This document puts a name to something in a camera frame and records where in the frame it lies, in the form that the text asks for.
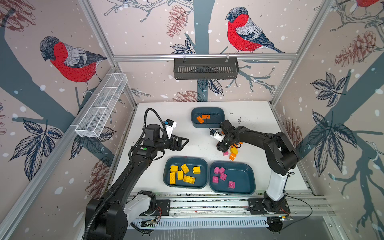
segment pine cone illustration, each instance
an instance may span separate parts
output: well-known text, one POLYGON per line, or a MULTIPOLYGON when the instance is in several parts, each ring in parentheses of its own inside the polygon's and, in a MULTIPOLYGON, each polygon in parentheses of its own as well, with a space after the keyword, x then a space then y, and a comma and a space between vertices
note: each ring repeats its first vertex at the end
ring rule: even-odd
POLYGON ((167 34, 173 38, 175 35, 179 35, 187 25, 187 12, 181 6, 175 5, 169 11, 168 18, 167 34))
POLYGON ((293 119, 291 121, 287 121, 285 119, 284 123, 285 130, 288 133, 288 137, 291 139, 293 146, 296 148, 303 141, 303 135, 301 133, 300 127, 293 123, 293 119))
POLYGON ((26 0, 0 0, 0 19, 3 20, 7 13, 14 9, 5 23, 5 27, 13 31, 24 31, 29 24, 36 25, 36 17, 31 10, 36 8, 26 0))
POLYGON ((90 185, 85 189, 88 197, 98 199, 103 193, 107 176, 109 173, 109 167, 103 162, 99 161, 92 168, 91 178, 89 179, 90 185))
POLYGON ((364 34, 358 35, 352 40, 352 43, 341 50, 339 55, 336 55, 335 66, 341 64, 344 67, 350 63, 353 65, 355 62, 362 62, 373 51, 375 44, 376 34, 372 31, 366 31, 364 34))
POLYGON ((186 92, 177 93, 176 98, 172 98, 174 102, 201 102, 203 101, 200 94, 193 90, 187 90, 186 92))

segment wallpaper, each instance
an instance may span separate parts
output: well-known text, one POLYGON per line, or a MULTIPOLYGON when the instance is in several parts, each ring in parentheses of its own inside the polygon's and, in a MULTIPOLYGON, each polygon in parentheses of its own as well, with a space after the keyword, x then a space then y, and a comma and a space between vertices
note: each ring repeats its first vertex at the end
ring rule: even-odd
POLYGON ((0 221, 110 68, 79 8, 0 0, 0 221))
POLYGON ((110 169, 132 107, 122 94, 100 138, 73 139, 51 177, 27 214, 17 226, 12 240, 76 239, 91 198, 99 198, 106 187, 110 169))
POLYGON ((136 102, 269 101, 291 61, 240 61, 236 79, 176 80, 173 61, 121 62, 136 102))
POLYGON ((197 54, 297 52, 322 1, 90 2, 114 54, 134 55, 171 54, 186 37, 197 54))
POLYGON ((383 4, 336 2, 276 109, 348 237, 383 240, 383 4))

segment bird head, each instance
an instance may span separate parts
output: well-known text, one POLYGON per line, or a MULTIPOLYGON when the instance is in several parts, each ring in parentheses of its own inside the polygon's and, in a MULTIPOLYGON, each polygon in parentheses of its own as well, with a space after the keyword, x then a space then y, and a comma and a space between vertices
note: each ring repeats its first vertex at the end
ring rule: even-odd
POLYGON ((41 41, 40 51, 41 51, 41 55, 43 56, 44 61, 46 61, 48 59, 51 61, 56 60, 55 52, 54 52, 53 48, 59 42, 60 41, 57 38, 55 38, 54 36, 48 36, 41 41))
POLYGON ((243 14, 248 15, 248 11, 246 10, 245 7, 235 7, 229 11, 229 13, 225 19, 229 20, 229 22, 233 23, 238 16, 243 15, 243 14))

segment bird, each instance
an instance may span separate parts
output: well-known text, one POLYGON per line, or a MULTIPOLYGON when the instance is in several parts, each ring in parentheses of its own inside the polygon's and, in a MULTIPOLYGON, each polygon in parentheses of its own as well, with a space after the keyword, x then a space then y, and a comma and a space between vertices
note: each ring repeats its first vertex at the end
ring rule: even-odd
POLYGON ((362 17, 364 17, 365 15, 370 15, 371 13, 367 12, 367 7, 371 6, 374 3, 377 3, 378 1, 379 0, 356 0, 356 7, 350 15, 353 16, 353 13, 357 9, 357 7, 364 7, 365 8, 365 14, 362 17))
POLYGON ((225 19, 228 20, 228 41, 237 49, 236 53, 240 51, 252 53, 256 49, 262 48, 284 53, 277 49, 265 36, 263 30, 252 21, 246 8, 231 9, 225 19))
POLYGON ((83 97, 86 93, 92 93, 88 90, 88 81, 93 75, 97 76, 98 64, 107 59, 84 48, 72 47, 54 36, 47 36, 41 41, 40 51, 44 61, 49 59, 65 78, 76 83, 87 83, 83 97))

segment leaf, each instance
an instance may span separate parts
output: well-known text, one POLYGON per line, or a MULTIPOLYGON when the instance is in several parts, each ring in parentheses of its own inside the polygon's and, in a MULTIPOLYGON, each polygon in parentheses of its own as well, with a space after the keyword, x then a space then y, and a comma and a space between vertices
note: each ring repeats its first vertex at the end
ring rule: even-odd
POLYGON ((47 132, 48 132, 48 136, 54 139, 61 139, 63 137, 63 134, 61 133, 61 131, 54 127, 48 129, 47 132))
POLYGON ((353 132, 341 123, 337 123, 333 126, 335 135, 342 139, 344 142, 352 144, 355 148, 358 147, 355 135, 353 132))
POLYGON ((344 162, 344 151, 340 140, 334 133, 328 136, 329 155, 341 171, 344 162))
POLYGON ((308 143, 309 145, 317 145, 319 142, 326 138, 327 130, 324 128, 315 128, 308 134, 308 143))
POLYGON ((325 170, 328 163, 328 145, 327 138, 321 139, 319 144, 314 148, 314 164, 317 174, 320 178, 321 173, 325 170))
POLYGON ((27 156, 24 162, 24 171, 28 180, 31 181, 32 178, 39 171, 41 166, 41 160, 43 158, 43 144, 41 138, 46 137, 45 135, 34 136, 32 141, 32 148, 27 152, 27 156))
POLYGON ((115 134, 115 132, 116 131, 112 130, 110 127, 104 127, 100 134, 100 137, 98 137, 97 139, 100 142, 105 142, 109 140, 115 134))
POLYGON ((317 95, 317 99, 320 99, 320 100, 325 100, 325 99, 328 99, 332 96, 332 94, 334 94, 334 91, 331 91, 331 90, 327 90, 327 91, 321 91, 319 93, 319 95, 317 95))
POLYGON ((342 79, 340 79, 338 81, 338 83, 336 84, 336 90, 337 91, 341 90, 344 87, 344 85, 347 83, 347 80, 348 80, 348 76, 343 77, 342 79))
POLYGON ((312 86, 314 88, 319 89, 319 90, 331 90, 331 86, 323 79, 316 80, 314 82, 311 82, 312 86))
POLYGON ((175 44, 175 45, 172 45, 172 46, 170 46, 170 47, 173 48, 173 49, 176 50, 176 51, 184 51, 184 50, 188 50, 188 49, 186 49, 186 48, 184 47, 183 44, 179 44, 179 43, 177 43, 177 44, 175 44))
POLYGON ((208 87, 209 87, 209 89, 212 90, 212 92, 224 96, 223 87, 221 86, 221 84, 216 79, 208 80, 208 87))
POLYGON ((207 79, 198 79, 197 80, 197 86, 203 91, 208 86, 208 80, 207 79))
POLYGON ((317 112, 314 112, 313 110, 312 110, 312 117, 313 117, 313 120, 315 121, 315 123, 319 127, 321 127, 321 128, 327 128, 328 127, 327 120, 323 116, 318 114, 317 112))
POLYGON ((15 152, 13 153, 13 156, 9 161, 14 158, 28 154, 33 148, 35 139, 39 138, 40 135, 32 135, 21 140, 20 143, 16 146, 15 152))
POLYGON ((335 89, 336 77, 332 73, 325 72, 325 81, 331 87, 331 89, 335 89))
POLYGON ((185 47, 188 48, 188 49, 191 48, 191 42, 190 42, 188 37, 185 39, 185 47))
POLYGON ((335 95, 332 95, 332 97, 329 99, 327 107, 332 107, 337 103, 337 100, 339 99, 339 96, 335 93, 335 95))
POLYGON ((83 137, 84 146, 91 153, 101 153, 100 141, 95 137, 83 137))
POLYGON ((80 137, 79 135, 76 135, 76 137, 74 138, 73 144, 72 144, 71 158, 70 159, 76 157, 76 155, 79 154, 79 152, 83 148, 83 144, 84 144, 83 138, 80 137))
POLYGON ((51 154, 51 152, 55 148, 55 142, 53 141, 52 138, 50 138, 46 135, 43 135, 43 136, 44 136, 44 138, 43 138, 44 156, 48 157, 49 154, 51 154))
POLYGON ((40 133, 43 132, 43 129, 37 123, 23 119, 23 124, 24 124, 25 129, 32 134, 39 135, 40 133))

